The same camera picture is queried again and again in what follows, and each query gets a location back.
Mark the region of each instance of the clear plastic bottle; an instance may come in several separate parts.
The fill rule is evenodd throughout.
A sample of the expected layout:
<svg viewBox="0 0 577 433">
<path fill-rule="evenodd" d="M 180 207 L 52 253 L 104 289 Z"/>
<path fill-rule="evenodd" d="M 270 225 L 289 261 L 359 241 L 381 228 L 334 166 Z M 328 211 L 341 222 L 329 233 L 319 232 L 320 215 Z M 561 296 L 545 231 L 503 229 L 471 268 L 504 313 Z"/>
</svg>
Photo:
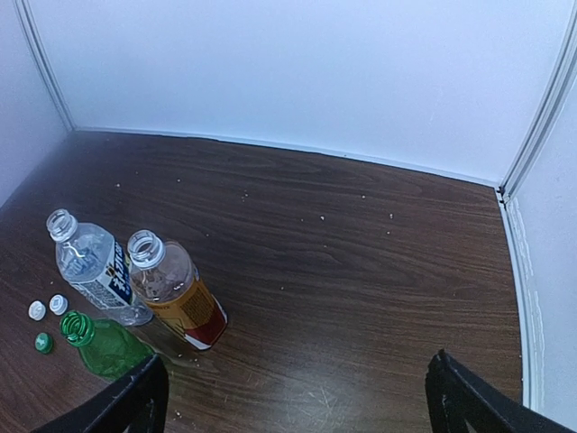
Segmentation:
<svg viewBox="0 0 577 433">
<path fill-rule="evenodd" d="M 187 250 L 141 230 L 128 241 L 128 254 L 133 288 L 157 318 L 197 349 L 210 348 L 223 333 L 228 318 Z"/>
<path fill-rule="evenodd" d="M 104 228 L 79 223 L 66 209 L 48 217 L 56 242 L 56 264 L 64 280 L 111 319 L 126 327 L 152 319 L 152 311 L 133 293 L 124 250 Z"/>
</svg>

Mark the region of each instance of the orange bottle label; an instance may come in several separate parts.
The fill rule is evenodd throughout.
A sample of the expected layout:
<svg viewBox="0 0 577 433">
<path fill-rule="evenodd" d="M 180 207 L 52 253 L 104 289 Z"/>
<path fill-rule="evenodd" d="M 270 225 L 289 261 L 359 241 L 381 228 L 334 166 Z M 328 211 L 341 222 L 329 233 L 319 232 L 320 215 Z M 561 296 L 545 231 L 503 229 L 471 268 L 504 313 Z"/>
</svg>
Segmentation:
<svg viewBox="0 0 577 433">
<path fill-rule="evenodd" d="M 196 274 L 192 284 L 179 298 L 169 302 L 147 302 L 157 318 L 185 341 L 207 349 L 223 333 L 227 317 Z"/>
</svg>

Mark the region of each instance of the white trim strip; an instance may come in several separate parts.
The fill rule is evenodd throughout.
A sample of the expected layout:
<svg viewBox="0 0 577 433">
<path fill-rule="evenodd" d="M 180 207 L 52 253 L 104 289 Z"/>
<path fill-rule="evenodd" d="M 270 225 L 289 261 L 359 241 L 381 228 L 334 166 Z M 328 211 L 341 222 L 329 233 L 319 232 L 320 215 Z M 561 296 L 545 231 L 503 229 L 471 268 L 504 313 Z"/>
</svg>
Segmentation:
<svg viewBox="0 0 577 433">
<path fill-rule="evenodd" d="M 536 289 L 532 285 L 533 267 L 529 255 L 525 226 L 516 198 L 505 207 L 497 193 L 519 311 L 521 356 L 523 365 L 523 405 L 538 413 L 545 406 L 545 339 L 543 320 Z"/>
<path fill-rule="evenodd" d="M 500 190 L 505 203 L 515 197 L 519 186 L 533 167 L 557 116 L 563 108 L 565 99 L 575 80 L 577 68 L 577 2 L 573 3 L 569 25 L 563 39 L 561 51 L 554 65 L 553 74 L 539 104 L 535 118 L 521 145 Z"/>
<path fill-rule="evenodd" d="M 54 72 L 48 57 L 46 56 L 46 51 L 42 46 L 40 35 L 38 34 L 38 29 L 36 28 L 36 23 L 32 16 L 32 9 L 28 0 L 14 0 L 14 8 L 16 10 L 16 15 L 22 26 L 24 38 L 28 43 L 28 48 L 30 53 L 36 63 L 36 68 L 38 69 L 44 86 L 48 90 L 50 99 L 56 107 L 62 119 L 62 123 L 68 131 L 73 131 L 75 129 L 74 120 L 72 119 L 72 114 L 64 100 L 64 96 L 60 91 L 58 82 L 54 77 Z"/>
<path fill-rule="evenodd" d="M 285 149 L 285 150 L 289 150 L 289 151 L 321 153 L 323 155 L 348 158 L 350 160 L 373 162 L 375 164 L 388 165 L 390 167 L 397 167 L 399 169 L 421 171 L 424 173 L 442 176 L 444 178 L 463 180 L 465 182 L 470 182 L 470 183 L 477 183 L 479 185 L 484 185 L 484 186 L 491 187 L 491 188 L 497 187 L 497 184 L 495 182 L 491 182 L 490 180 L 474 178 L 473 176 L 467 176 L 464 174 L 454 173 L 451 171 L 438 170 L 438 169 L 434 169 L 431 167 L 424 167 L 422 165 L 410 164 L 410 163 L 402 162 L 402 161 L 387 160 L 384 158 L 378 158 L 378 157 L 369 156 L 369 155 L 362 155 L 359 153 L 348 153 L 348 152 L 343 152 L 343 151 L 334 151 L 331 149 L 325 149 L 325 148 L 313 147 L 313 146 L 302 146 L 299 144 L 265 142 L 263 140 L 252 140 L 250 138 L 241 138 L 241 137 L 226 137 L 226 136 L 222 136 L 222 135 L 213 135 L 213 134 L 195 134 L 195 133 L 187 133 L 187 132 L 159 131 L 159 130 L 132 129 L 132 128 L 102 128 L 102 127 L 77 126 L 77 131 L 86 131 L 86 132 L 95 132 L 95 133 L 165 135 L 168 137 L 184 137 L 184 138 L 203 138 L 203 139 L 207 139 L 207 140 L 217 140 L 219 142 L 249 144 L 249 145 L 254 145 L 254 146 L 272 147 L 275 149 Z"/>
</svg>

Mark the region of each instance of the water bottle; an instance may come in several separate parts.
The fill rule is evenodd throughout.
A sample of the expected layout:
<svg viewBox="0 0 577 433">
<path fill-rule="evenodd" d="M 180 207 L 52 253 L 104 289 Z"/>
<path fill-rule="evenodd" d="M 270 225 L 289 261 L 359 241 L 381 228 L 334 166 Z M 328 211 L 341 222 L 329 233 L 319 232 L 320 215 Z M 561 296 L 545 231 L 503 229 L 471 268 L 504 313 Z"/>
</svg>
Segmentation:
<svg viewBox="0 0 577 433">
<path fill-rule="evenodd" d="M 139 326 L 152 319 L 152 311 L 131 289 L 124 250 L 110 233 L 79 223 L 66 209 L 52 212 L 46 226 L 56 242 L 56 264 L 64 280 L 121 325 Z"/>
</svg>

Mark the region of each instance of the empty bottle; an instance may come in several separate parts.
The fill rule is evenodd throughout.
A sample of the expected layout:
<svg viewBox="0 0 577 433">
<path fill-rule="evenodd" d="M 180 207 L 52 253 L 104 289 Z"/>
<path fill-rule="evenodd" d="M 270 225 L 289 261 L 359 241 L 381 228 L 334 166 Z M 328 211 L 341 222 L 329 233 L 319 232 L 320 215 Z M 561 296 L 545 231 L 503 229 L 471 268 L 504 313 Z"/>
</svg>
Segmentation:
<svg viewBox="0 0 577 433">
<path fill-rule="evenodd" d="M 65 209 L 54 211 L 46 226 L 56 242 L 56 264 L 64 280 L 121 325 L 152 319 L 151 310 L 130 287 L 124 250 L 110 233 L 79 223 Z"/>
<path fill-rule="evenodd" d="M 228 322 L 180 244 L 141 230 L 128 241 L 133 287 L 157 318 L 200 350 L 211 347 Z"/>
<path fill-rule="evenodd" d="M 93 320 L 69 311 L 60 321 L 60 332 L 78 349 L 87 369 L 115 381 L 152 355 L 154 351 L 118 322 L 109 318 Z"/>
</svg>

